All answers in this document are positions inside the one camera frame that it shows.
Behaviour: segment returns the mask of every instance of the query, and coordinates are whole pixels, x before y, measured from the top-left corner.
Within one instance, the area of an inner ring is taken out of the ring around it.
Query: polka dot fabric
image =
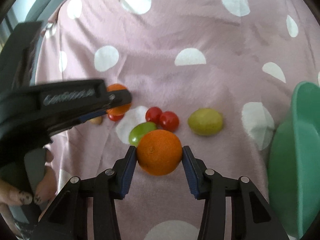
[[[50,22],[38,83],[102,78],[133,95],[118,123],[104,118],[53,138],[59,188],[70,176],[112,167],[127,152],[131,129],[159,106],[179,116],[176,135],[207,167],[248,176],[268,198],[268,151],[292,91],[303,80],[320,83],[320,29],[302,0],[66,0]],[[201,107],[223,114],[219,134],[188,128]],[[196,240],[203,202],[190,194],[182,165],[163,177],[137,166],[116,209],[123,240]],[[230,212],[228,203],[226,228]]]

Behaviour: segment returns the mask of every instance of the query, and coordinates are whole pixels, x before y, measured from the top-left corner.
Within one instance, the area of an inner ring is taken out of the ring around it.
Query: painted fingernail
[[[24,205],[29,205],[32,202],[32,195],[28,192],[20,191],[19,199]]]
[[[35,204],[40,205],[42,204],[42,199],[41,197],[39,197],[38,195],[36,195],[33,199],[33,201],[35,202]]]

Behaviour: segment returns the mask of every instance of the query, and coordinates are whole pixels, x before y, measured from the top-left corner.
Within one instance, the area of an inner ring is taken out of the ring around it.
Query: tangerine
[[[107,91],[116,91],[116,90],[123,90],[123,89],[127,89],[125,86],[121,85],[121,84],[113,84],[107,87]],[[107,110],[108,114],[111,114],[113,116],[119,116],[119,115],[123,115],[125,112],[127,112],[131,107],[131,103],[124,105],[124,106],[118,106],[115,108],[111,108]]]
[[[162,176],[173,172],[182,159],[179,138],[166,130],[153,130],[142,137],[137,147],[140,167],[150,175]]]

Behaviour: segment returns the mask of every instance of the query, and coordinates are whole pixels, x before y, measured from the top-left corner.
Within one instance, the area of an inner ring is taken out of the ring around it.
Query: cherry tomato
[[[155,124],[159,124],[160,115],[162,111],[159,107],[152,107],[146,112],[146,121],[147,122],[154,122]]]
[[[109,118],[111,121],[114,121],[114,122],[117,122],[117,121],[121,120],[123,117],[124,117],[124,114],[123,114],[123,115],[112,115],[112,114],[108,114],[108,118]]]
[[[177,130],[180,124],[179,117],[171,111],[163,112],[159,121],[161,127],[169,132],[174,132]]]

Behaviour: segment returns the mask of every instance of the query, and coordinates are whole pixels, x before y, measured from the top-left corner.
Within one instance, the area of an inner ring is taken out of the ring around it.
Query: screw
[[[78,177],[72,177],[72,178],[70,179],[70,182],[73,183],[73,184],[77,183],[78,181],[79,181],[79,178],[78,178]]]
[[[114,100],[116,98],[116,96],[114,95],[114,94],[112,94],[112,95],[110,95],[109,96],[109,99],[112,101],[112,100]]]
[[[105,174],[106,175],[113,175],[115,173],[115,171],[113,170],[113,169],[107,169],[106,171],[105,171]]]
[[[214,170],[213,170],[213,169],[206,169],[206,170],[205,170],[205,174],[207,174],[207,175],[213,175],[213,174],[214,174]]]
[[[243,176],[243,177],[241,177],[241,181],[242,181],[243,183],[248,183],[250,180],[249,180],[248,177]]]

